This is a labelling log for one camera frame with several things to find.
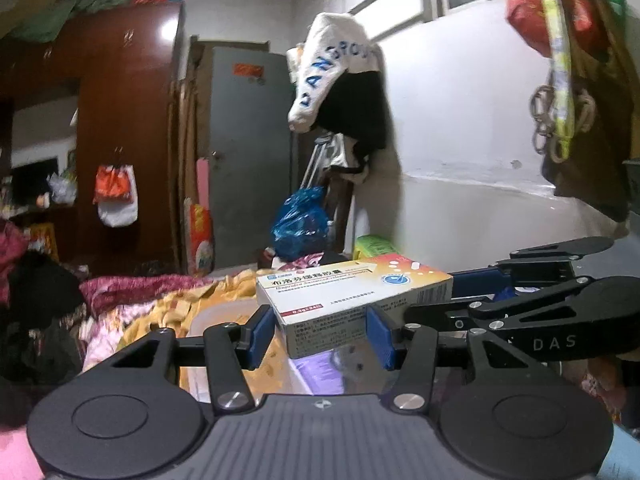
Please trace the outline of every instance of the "blue bag on wardrobe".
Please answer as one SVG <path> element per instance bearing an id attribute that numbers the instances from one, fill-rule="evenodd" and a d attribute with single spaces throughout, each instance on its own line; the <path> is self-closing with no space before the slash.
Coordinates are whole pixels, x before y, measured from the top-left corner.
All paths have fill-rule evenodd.
<path id="1" fill-rule="evenodd" d="M 285 261 L 324 251 L 328 217 L 322 209 L 322 187 L 299 189 L 284 201 L 271 229 L 273 248 Z"/>

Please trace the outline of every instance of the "white and orange box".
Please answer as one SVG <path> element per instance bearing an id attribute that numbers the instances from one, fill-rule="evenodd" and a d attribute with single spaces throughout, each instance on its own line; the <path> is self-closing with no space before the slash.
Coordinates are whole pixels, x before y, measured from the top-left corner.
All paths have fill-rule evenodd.
<path id="1" fill-rule="evenodd" d="M 378 305 L 398 323 L 412 305 L 450 300 L 453 278 L 399 254 L 292 270 L 258 278 L 260 304 L 278 318 L 293 359 L 365 336 L 365 307 Z"/>

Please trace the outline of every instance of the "gray door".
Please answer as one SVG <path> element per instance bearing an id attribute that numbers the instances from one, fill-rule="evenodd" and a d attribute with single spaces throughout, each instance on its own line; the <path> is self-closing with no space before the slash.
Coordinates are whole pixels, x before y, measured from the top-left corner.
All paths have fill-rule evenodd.
<path id="1" fill-rule="evenodd" d="M 293 95 L 278 54 L 216 47 L 212 74 L 209 203 L 220 268 L 253 263 L 270 244 L 290 193 Z"/>

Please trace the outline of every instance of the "clear plastic bag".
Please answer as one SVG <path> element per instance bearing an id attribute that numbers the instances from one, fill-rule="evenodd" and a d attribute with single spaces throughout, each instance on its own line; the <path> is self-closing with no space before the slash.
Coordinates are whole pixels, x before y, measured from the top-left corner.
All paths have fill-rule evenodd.
<path id="1" fill-rule="evenodd" d="M 278 212 L 271 235 L 276 254 L 288 262 L 306 254 L 324 251 L 328 217 L 322 209 L 322 187 L 299 189 Z"/>
<path id="2" fill-rule="evenodd" d="M 58 176 L 55 173 L 47 177 L 51 188 L 53 202 L 56 204 L 73 204 L 78 195 L 78 183 Z"/>

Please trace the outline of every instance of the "blue logo on box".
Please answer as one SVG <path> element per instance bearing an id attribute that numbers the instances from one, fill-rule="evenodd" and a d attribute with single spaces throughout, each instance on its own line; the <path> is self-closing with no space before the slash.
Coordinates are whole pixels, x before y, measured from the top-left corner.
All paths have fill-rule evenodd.
<path id="1" fill-rule="evenodd" d="M 405 283 L 409 283 L 409 278 L 404 274 L 387 274 L 386 276 L 382 276 L 382 281 L 389 285 L 404 285 Z"/>

